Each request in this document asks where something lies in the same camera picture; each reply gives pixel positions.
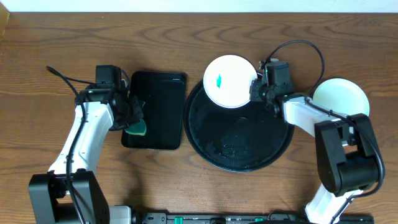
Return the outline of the green scrub sponge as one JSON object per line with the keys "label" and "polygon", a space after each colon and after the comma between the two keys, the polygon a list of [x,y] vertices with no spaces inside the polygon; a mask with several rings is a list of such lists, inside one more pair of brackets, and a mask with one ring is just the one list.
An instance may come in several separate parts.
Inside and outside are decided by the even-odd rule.
{"label": "green scrub sponge", "polygon": [[132,99],[124,131],[133,136],[145,136],[147,131],[142,107],[144,102]]}

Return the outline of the white plate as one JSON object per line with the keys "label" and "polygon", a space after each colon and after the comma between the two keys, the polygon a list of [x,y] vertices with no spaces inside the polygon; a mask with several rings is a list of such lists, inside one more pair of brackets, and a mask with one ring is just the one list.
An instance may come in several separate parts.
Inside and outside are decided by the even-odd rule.
{"label": "white plate", "polygon": [[250,86],[257,78],[253,65],[237,55],[223,55],[206,68],[203,87],[209,99],[223,108],[239,108],[250,102]]}

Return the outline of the pale green plate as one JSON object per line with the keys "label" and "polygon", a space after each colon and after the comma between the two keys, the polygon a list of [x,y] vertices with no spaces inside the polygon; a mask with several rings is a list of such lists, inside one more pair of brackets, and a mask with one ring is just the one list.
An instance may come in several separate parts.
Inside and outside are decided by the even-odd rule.
{"label": "pale green plate", "polygon": [[343,78],[332,78],[321,83],[313,94],[314,102],[348,115],[369,116],[370,105],[365,92],[354,82]]}

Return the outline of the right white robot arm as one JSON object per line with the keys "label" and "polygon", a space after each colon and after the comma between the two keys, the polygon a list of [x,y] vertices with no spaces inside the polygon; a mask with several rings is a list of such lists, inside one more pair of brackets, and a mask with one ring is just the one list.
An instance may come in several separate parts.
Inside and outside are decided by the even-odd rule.
{"label": "right white robot arm", "polygon": [[251,101],[271,105],[275,115],[315,138],[321,185],[305,207],[310,223],[337,223],[356,198],[375,194],[385,167],[370,119],[363,113],[346,115],[316,104],[291,83],[251,82]]}

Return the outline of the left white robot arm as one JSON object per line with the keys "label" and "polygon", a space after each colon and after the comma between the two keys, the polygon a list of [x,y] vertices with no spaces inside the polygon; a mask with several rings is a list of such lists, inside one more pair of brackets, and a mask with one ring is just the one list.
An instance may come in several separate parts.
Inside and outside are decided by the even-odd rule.
{"label": "left white robot arm", "polygon": [[82,90],[65,145],[45,174],[34,174],[29,195],[37,223],[140,223],[128,205],[108,205],[96,168],[109,131],[142,117],[141,103],[115,89]]}

